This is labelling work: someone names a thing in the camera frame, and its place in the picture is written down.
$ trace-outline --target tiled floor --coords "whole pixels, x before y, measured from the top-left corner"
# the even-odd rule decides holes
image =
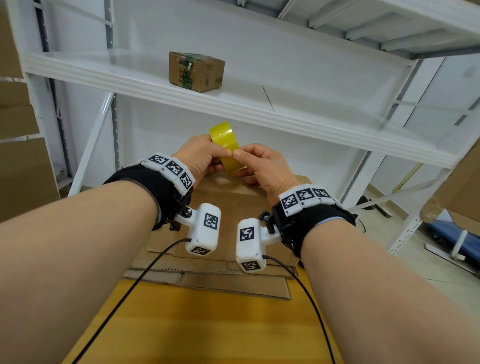
[[[364,210],[360,220],[365,224],[366,234],[382,244],[386,244],[403,223],[395,213],[393,217],[385,218],[377,210]],[[360,223],[357,223],[357,228],[363,231]],[[436,244],[427,232],[419,229],[402,246],[397,256],[472,315],[480,327],[480,279],[429,252],[424,248],[425,243]]]

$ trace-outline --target yellow tape roll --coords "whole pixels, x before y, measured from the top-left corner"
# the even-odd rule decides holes
[[[233,135],[232,128],[228,121],[225,121],[217,126],[214,126],[209,130],[210,136],[214,143],[220,144],[231,151],[239,148],[235,135]],[[232,157],[230,158],[221,158],[223,167],[227,173],[234,173],[243,167],[239,162],[237,162]]]

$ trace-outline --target wooden table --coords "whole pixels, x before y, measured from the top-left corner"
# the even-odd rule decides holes
[[[305,271],[299,277],[310,290]],[[71,363],[133,281],[121,280],[64,363]],[[307,296],[290,302],[142,282],[80,363],[331,363]],[[331,333],[337,363],[343,363]]]

